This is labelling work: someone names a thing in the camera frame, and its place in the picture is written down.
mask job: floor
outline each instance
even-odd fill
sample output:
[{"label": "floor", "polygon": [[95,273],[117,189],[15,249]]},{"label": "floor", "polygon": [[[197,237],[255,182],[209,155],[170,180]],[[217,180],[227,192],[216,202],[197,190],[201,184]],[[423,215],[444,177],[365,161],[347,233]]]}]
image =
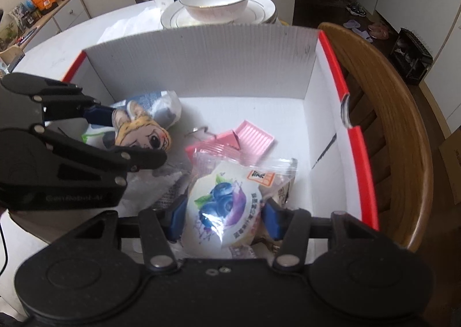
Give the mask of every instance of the floor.
[{"label": "floor", "polygon": [[[343,24],[357,20],[360,30],[372,22],[351,15],[345,6],[353,0],[296,0],[293,25],[317,28],[321,22]],[[397,39],[395,32],[386,41],[373,45],[388,55]],[[426,126],[434,167],[432,212],[418,255],[432,268],[436,277],[433,297],[424,317],[433,326],[461,326],[461,204],[455,205],[439,146],[444,136],[421,89],[409,86]]]}]

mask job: metal screw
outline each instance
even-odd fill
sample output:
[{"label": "metal screw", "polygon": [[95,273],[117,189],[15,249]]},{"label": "metal screw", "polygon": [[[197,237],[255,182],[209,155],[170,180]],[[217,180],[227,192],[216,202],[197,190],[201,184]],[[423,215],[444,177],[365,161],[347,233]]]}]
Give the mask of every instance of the metal screw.
[{"label": "metal screw", "polygon": [[39,134],[42,134],[45,132],[45,128],[43,127],[43,125],[35,125],[34,131],[36,131]]},{"label": "metal screw", "polygon": [[299,258],[292,254],[283,254],[280,257],[277,257],[276,261],[283,267],[292,267],[299,263]]},{"label": "metal screw", "polygon": [[126,180],[121,176],[115,177],[115,183],[120,186],[126,186]]},{"label": "metal screw", "polygon": [[150,264],[157,268],[168,267],[173,263],[173,259],[167,255],[156,255],[150,259]]},{"label": "metal screw", "polygon": [[216,270],[215,268],[209,268],[207,269],[207,271],[205,271],[205,273],[210,276],[216,276],[220,274],[220,272]]},{"label": "metal screw", "polygon": [[220,267],[220,273],[229,273],[231,271],[229,267]]}]

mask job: white plate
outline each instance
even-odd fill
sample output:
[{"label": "white plate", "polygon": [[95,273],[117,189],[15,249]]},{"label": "white plate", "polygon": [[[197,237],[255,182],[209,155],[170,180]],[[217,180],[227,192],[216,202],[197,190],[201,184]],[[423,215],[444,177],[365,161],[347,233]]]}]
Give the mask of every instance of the white plate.
[{"label": "white plate", "polygon": [[[231,23],[273,23],[275,19],[276,10],[275,4],[272,0],[249,0],[248,6],[243,15]],[[179,1],[176,1],[168,6],[168,8],[163,12],[160,22],[165,29],[206,25],[206,23],[193,19]]]}]

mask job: blueberry illustration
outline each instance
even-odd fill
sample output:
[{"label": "blueberry illustration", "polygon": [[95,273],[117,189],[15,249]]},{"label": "blueberry illustration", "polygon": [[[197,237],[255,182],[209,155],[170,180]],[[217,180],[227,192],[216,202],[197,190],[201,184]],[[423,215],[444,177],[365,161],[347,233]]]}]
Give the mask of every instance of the blueberry illustration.
[{"label": "blueberry illustration", "polygon": [[231,183],[219,183],[211,191],[213,193],[213,199],[218,200],[221,196],[232,194],[232,189]]},{"label": "blueberry illustration", "polygon": [[204,204],[199,210],[200,221],[206,228],[211,228],[214,226],[213,222],[208,218],[208,216],[211,215],[218,217],[219,215],[217,212],[217,207],[218,205],[216,202],[208,202]]},{"label": "blueberry illustration", "polygon": [[227,194],[225,196],[221,196],[216,200],[217,203],[217,212],[219,216],[226,217],[227,214],[230,213],[232,210],[232,206],[234,205],[234,196],[231,194]]}]

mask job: wooden countertop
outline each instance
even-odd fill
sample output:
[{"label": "wooden countertop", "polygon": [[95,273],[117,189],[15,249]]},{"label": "wooden countertop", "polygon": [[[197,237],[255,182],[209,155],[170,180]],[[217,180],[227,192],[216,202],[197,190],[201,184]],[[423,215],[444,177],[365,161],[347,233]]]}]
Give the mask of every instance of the wooden countertop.
[{"label": "wooden countertop", "polygon": [[[43,25],[45,25],[55,14],[57,14],[61,8],[66,4],[68,3],[68,1],[70,0],[56,0],[57,3],[58,3],[58,7],[55,8],[53,11],[47,13],[46,15],[44,15],[43,17],[41,17],[34,25],[32,28],[30,28],[30,30],[34,29],[34,28],[37,28],[40,30],[41,27],[43,27]],[[20,49],[24,49],[25,46],[27,46],[27,44],[33,39],[33,37],[35,36],[35,34],[31,37],[29,37],[25,42],[23,42],[19,48]]]}]

